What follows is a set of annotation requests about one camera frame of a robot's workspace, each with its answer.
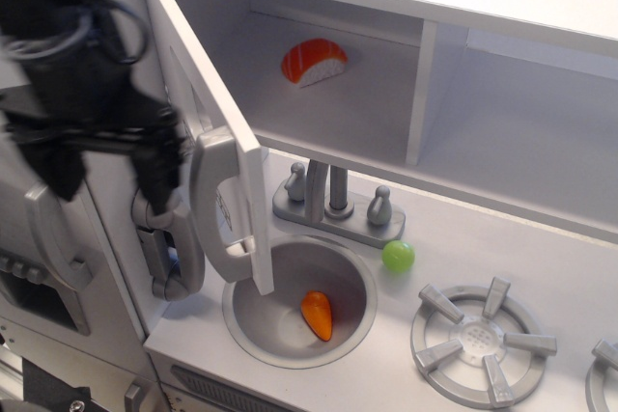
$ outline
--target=gray sink basin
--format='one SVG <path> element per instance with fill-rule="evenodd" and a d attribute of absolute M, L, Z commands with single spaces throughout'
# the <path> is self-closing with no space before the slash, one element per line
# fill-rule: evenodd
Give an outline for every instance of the gray sink basin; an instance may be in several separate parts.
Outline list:
<path fill-rule="evenodd" d="M 324 238 L 296 235 L 272 241 L 274 292 L 261 296 L 251 279 L 226 284 L 223 315 L 236 342 L 267 364 L 288 369 L 321 366 L 348 354 L 365 338 L 377 308 L 376 285 L 362 259 Z M 300 312 L 307 291 L 324 293 L 332 338 L 320 340 Z"/>

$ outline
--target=toy carrot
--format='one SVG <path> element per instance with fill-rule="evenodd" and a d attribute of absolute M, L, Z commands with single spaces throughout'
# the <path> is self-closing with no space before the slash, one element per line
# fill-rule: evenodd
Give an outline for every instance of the toy carrot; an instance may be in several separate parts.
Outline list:
<path fill-rule="evenodd" d="M 330 302 L 324 293 L 308 291 L 300 303 L 302 316 L 320 339 L 327 342 L 332 336 Z"/>

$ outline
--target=gray faucet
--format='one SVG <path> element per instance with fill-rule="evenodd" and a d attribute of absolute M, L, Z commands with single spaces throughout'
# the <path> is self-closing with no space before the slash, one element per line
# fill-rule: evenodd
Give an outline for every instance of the gray faucet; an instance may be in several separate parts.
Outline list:
<path fill-rule="evenodd" d="M 274 214 L 377 248 L 401 237 L 406 215 L 390 204 L 388 187 L 380 186 L 373 199 L 348 192 L 348 170 L 330 166 L 330 195 L 326 197 L 328 168 L 312 159 L 305 176 L 304 165 L 293 164 L 290 177 L 272 199 Z"/>

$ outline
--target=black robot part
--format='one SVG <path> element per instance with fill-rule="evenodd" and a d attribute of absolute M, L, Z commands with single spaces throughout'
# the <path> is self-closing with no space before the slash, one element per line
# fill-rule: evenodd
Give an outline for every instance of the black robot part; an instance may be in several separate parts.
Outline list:
<path fill-rule="evenodd" d="M 129 15 L 142 43 L 128 56 L 113 17 Z M 113 0 L 0 0 L 4 53 L 30 81 L 0 99 L 23 157 L 59 197 L 70 200 L 86 174 L 84 151 L 129 157 L 156 213 L 178 187 L 182 139 L 166 103 L 138 92 L 130 65 L 148 28 Z"/>

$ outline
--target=green ball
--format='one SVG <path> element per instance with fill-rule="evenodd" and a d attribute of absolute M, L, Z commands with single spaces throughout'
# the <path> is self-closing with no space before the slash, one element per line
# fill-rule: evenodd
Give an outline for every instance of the green ball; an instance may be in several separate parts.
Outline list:
<path fill-rule="evenodd" d="M 414 264 L 414 248 L 401 240 L 389 241 L 382 250 L 382 262 L 388 270 L 401 274 Z"/>

